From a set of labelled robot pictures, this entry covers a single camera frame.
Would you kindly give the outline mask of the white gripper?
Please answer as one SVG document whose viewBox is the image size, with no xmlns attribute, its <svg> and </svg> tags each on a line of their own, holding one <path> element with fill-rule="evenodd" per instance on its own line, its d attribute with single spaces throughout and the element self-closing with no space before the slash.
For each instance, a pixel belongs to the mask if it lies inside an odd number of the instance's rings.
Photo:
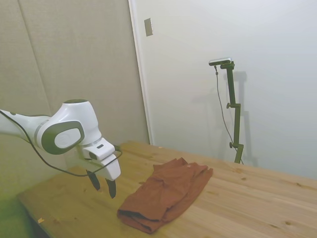
<svg viewBox="0 0 317 238">
<path fill-rule="evenodd" d="M 100 182 L 95 173 L 106 178 L 108 191 L 111 198 L 116 197 L 116 179 L 121 175 L 121 169 L 117 157 L 113 153 L 85 155 L 86 172 L 93 187 L 100 190 Z"/>
</svg>

